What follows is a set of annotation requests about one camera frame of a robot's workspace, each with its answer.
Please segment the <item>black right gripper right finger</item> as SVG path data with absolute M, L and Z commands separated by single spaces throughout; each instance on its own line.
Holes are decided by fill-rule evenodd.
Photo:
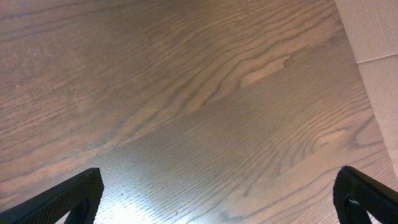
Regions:
M 342 224 L 397 223 L 397 192 L 351 166 L 338 172 L 333 204 Z

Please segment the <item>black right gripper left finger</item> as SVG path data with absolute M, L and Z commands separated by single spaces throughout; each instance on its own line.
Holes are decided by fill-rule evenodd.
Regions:
M 1 212 L 1 223 L 93 223 L 104 184 L 98 167 L 89 168 Z

